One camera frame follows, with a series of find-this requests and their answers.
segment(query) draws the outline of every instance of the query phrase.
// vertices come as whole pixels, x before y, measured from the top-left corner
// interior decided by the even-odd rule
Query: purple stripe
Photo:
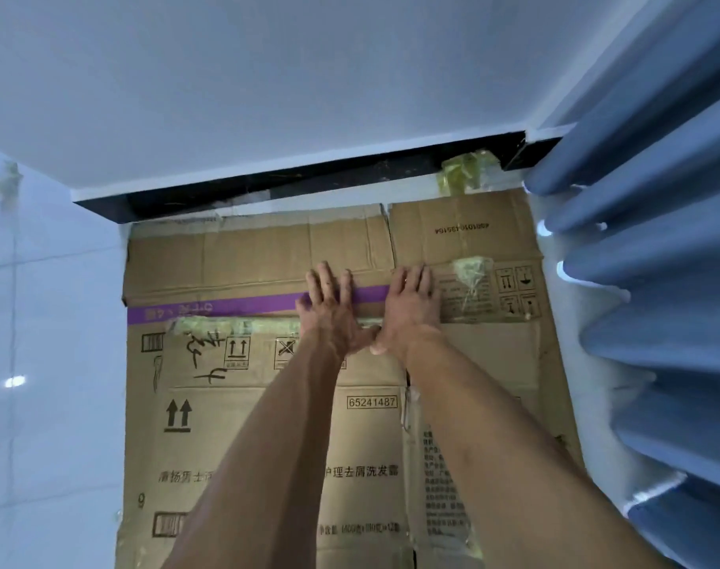
[[[388,285],[358,287],[352,294],[354,303],[376,303],[384,301],[389,292]],[[230,300],[192,301],[168,303],[149,307],[129,307],[128,325],[167,321],[183,315],[209,315],[224,317],[233,315],[258,315],[278,311],[293,311],[294,302],[304,294],[264,295],[260,297],[234,297]]]

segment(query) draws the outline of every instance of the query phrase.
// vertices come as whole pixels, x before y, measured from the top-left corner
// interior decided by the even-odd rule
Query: printed number 65241487
[[[396,395],[347,397],[347,409],[393,409],[394,407],[397,407]]]

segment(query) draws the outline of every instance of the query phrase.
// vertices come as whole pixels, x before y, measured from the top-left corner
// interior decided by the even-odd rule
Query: black arrow
[[[188,425],[188,414],[192,410],[192,406],[188,404],[188,399],[183,402],[183,405],[181,406],[181,413],[183,414],[181,416],[181,426],[186,427]]]
[[[178,406],[175,405],[175,399],[170,400],[170,405],[165,411],[168,412],[168,427],[173,427],[173,424],[175,423],[175,412],[178,411]],[[184,415],[183,419],[183,424],[186,425],[186,415]]]

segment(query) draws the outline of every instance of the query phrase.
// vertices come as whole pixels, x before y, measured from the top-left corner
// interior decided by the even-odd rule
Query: double arrow icon
[[[168,412],[168,426],[165,428],[166,433],[189,433],[192,428],[188,426],[188,415],[192,411],[192,406],[189,405],[188,399],[184,400],[181,406],[181,426],[175,427],[175,414],[179,411],[178,406],[175,404],[175,399],[170,401],[170,405],[165,410]]]

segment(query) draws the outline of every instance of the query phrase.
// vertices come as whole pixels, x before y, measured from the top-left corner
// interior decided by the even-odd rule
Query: person's left arm
[[[352,312],[352,277],[339,302],[328,265],[307,275],[299,347],[263,393],[189,513],[164,569],[314,567],[320,494],[344,357],[370,345]]]

